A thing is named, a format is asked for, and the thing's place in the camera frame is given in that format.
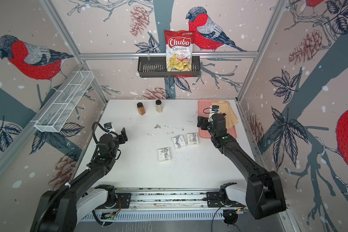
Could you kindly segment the white lift-off box lid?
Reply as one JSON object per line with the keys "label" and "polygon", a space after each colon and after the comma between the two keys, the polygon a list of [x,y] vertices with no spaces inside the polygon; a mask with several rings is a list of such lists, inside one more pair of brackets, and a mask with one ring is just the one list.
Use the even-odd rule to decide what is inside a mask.
{"label": "white lift-off box lid", "polygon": [[199,136],[198,133],[187,133],[187,143],[189,146],[198,145],[199,144]]}

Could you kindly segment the white jewelry box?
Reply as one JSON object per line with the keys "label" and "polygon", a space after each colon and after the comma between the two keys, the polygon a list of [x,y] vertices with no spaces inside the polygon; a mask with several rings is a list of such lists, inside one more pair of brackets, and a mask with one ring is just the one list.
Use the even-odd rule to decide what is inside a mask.
{"label": "white jewelry box", "polygon": [[177,135],[175,137],[172,137],[171,140],[174,144],[175,149],[180,149],[180,148],[184,148],[187,146],[187,143],[186,143],[183,135]]}
{"label": "white jewelry box", "polygon": [[158,152],[158,161],[159,162],[170,161],[172,159],[169,147],[160,148],[157,150],[157,152]]}

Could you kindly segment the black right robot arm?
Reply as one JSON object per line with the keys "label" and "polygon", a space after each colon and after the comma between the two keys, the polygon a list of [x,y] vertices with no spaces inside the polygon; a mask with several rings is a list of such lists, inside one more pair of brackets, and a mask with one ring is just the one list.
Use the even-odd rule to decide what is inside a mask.
{"label": "black right robot arm", "polygon": [[247,183],[246,189],[237,187],[235,182],[223,184],[219,190],[220,201],[226,206],[234,202],[246,206],[255,219],[285,211],[280,176],[256,163],[227,133],[225,116],[215,113],[209,118],[198,116],[197,119],[197,127],[210,133],[214,147],[232,161]]}

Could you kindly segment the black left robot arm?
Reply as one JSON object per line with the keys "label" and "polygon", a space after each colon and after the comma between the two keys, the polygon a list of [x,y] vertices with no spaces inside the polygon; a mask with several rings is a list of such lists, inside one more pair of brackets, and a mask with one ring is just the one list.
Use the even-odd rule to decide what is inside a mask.
{"label": "black left robot arm", "polygon": [[32,232],[72,232],[90,211],[106,202],[114,202],[114,187],[103,185],[94,195],[87,190],[113,168],[121,151],[119,146],[128,141],[126,130],[120,134],[102,127],[100,139],[93,139],[96,148],[84,172],[65,183],[58,190],[48,190],[39,201],[32,222]]}

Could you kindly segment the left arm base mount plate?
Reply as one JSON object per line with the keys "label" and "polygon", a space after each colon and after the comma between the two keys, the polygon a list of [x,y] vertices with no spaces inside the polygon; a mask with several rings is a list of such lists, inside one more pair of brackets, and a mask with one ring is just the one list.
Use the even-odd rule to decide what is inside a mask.
{"label": "left arm base mount plate", "polygon": [[131,193],[116,193],[116,201],[112,209],[128,209],[130,206]]}

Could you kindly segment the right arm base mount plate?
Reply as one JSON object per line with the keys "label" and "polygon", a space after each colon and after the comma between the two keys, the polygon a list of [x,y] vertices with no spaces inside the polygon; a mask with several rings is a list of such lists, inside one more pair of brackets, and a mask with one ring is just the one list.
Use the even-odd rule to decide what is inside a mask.
{"label": "right arm base mount plate", "polygon": [[218,191],[206,192],[206,197],[203,201],[207,202],[209,208],[217,208],[224,205],[225,207],[244,207],[243,204],[229,200],[224,194],[220,194]]}

